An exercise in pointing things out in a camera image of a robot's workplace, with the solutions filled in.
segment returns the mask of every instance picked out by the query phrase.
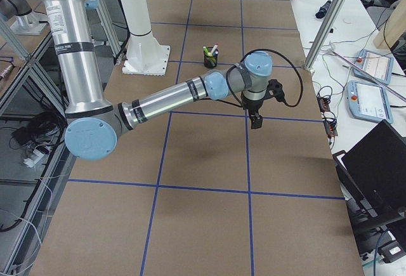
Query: brown table surface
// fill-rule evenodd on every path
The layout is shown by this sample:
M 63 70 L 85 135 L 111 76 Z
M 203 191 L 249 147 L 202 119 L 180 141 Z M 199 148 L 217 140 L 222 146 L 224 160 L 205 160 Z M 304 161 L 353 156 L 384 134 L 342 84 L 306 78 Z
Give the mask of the brown table surface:
M 305 56 L 289 0 L 147 0 L 171 45 L 164 77 L 116 67 L 107 98 L 130 102 L 219 69 L 254 48 Z M 294 103 L 283 59 L 272 78 Z M 139 125 L 102 161 L 77 161 L 31 275 L 363 275 L 311 84 L 287 108 L 267 101 L 262 129 L 240 109 L 202 101 Z
M 40 0 L 27 0 L 31 5 L 31 8 L 34 11 L 45 13 L 44 5 Z M 7 23 L 11 25 L 15 21 L 15 18 L 10 19 Z M 43 39 L 48 35 L 49 27 L 46 27 L 41 35 L 39 36 L 26 36 L 26 35 L 17 35 L 16 37 L 21 41 L 29 53 L 33 53 Z M 14 52 L 13 48 L 0 36 L 0 60 L 12 60 L 13 63 L 18 67 L 5 79 L 0 82 L 0 97 L 2 97 L 7 89 L 11 86 L 12 82 L 15 80 L 15 77 L 21 72 L 20 68 L 25 65 L 25 62 L 20 59 L 17 54 Z M 8 66 L 5 62 L 0 62 L 0 72 Z

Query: blue and white device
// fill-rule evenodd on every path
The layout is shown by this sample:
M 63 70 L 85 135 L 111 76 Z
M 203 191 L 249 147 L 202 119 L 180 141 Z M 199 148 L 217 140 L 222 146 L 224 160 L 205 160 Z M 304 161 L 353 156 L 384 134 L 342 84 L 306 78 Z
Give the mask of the blue and white device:
M 350 81 L 347 85 L 348 106 L 357 119 L 393 123 L 393 116 L 386 90 L 376 84 Z
M 357 67 L 366 71 L 369 75 L 379 79 L 383 84 L 389 84 L 393 70 L 393 57 L 382 55 L 367 49 L 363 49 L 354 63 Z M 364 79 L 369 79 L 357 69 L 354 75 Z

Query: white desk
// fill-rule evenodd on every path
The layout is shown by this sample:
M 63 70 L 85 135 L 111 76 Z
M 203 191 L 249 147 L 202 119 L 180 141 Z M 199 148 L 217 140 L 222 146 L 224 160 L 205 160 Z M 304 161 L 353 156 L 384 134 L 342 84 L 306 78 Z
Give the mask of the white desk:
M 319 27 L 322 24 L 322 20 L 315 18 L 315 13 L 318 11 L 327 0 L 291 0 L 293 12 L 296 18 L 296 23 L 300 31 L 301 41 L 307 54 L 308 49 L 311 46 L 311 41 L 314 40 Z M 346 0 L 340 14 L 334 22 L 334 32 L 329 34 L 326 40 L 326 44 L 329 42 L 338 41 L 354 41 L 360 37 L 370 34 L 375 29 L 375 25 L 370 19 L 367 11 L 362 6 L 360 0 Z M 373 44 L 377 30 L 367 38 L 361 39 L 355 43 L 339 43 L 336 44 L 336 52 L 343 56 L 357 56 L 359 51 L 368 43 L 365 48 L 372 51 L 378 51 L 386 54 L 389 50 L 378 50 Z M 317 57 L 316 62 L 313 65 L 315 73 L 313 80 L 319 82 L 322 86 L 332 86 L 334 93 L 342 90 L 341 86 L 333 81 L 325 68 L 322 61 L 322 53 Z M 341 84 L 345 84 L 349 70 L 344 68 L 344 63 L 333 56 L 325 56 L 325 60 L 329 66 L 332 76 L 337 79 Z M 395 62 L 393 71 L 398 74 L 402 74 L 402 70 Z M 361 80 L 350 74 L 349 80 Z M 406 95 L 406 78 L 392 76 L 390 87 L 402 95 Z M 315 84 L 315 91 L 317 93 L 319 85 Z M 395 98 L 392 94 L 388 93 L 391 105 L 406 105 L 404 102 Z M 343 99 L 339 104 L 341 95 L 334 95 L 331 100 L 330 107 L 332 111 L 337 115 L 337 132 L 338 136 L 335 140 L 335 145 L 332 149 L 332 153 L 340 150 L 348 151 L 352 148 L 361 138 L 363 138 L 376 123 L 369 121 L 362 121 L 354 119 L 348 109 L 346 101 L 346 93 L 344 92 Z M 392 109 L 394 118 L 393 127 L 402 135 L 406 136 L 406 110 L 405 109 Z M 372 275 L 372 265 L 364 268 L 366 276 Z M 406 258 L 402 258 L 392 264 L 377 263 L 377 275 L 380 276 L 402 276 L 406 275 Z

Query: black monitor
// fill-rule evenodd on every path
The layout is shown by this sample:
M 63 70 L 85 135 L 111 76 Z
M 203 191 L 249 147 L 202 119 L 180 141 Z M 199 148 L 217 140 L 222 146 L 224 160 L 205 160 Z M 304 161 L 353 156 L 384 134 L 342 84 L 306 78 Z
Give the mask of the black monitor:
M 406 140 L 388 122 L 381 121 L 342 160 L 378 215 L 406 207 Z M 406 249 L 406 220 L 386 226 Z

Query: blue cable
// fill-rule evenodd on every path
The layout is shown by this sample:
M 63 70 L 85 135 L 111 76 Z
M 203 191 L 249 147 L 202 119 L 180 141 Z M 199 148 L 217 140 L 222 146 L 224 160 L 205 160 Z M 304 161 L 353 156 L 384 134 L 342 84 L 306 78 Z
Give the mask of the blue cable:
M 383 236 L 388 232 L 389 228 L 387 228 L 378 238 L 378 241 L 376 242 L 376 246 L 375 246 L 375 254 L 374 254 L 374 276 L 376 276 L 376 257 L 378 254 L 378 247 L 379 244 L 381 243 L 381 239 L 383 238 Z

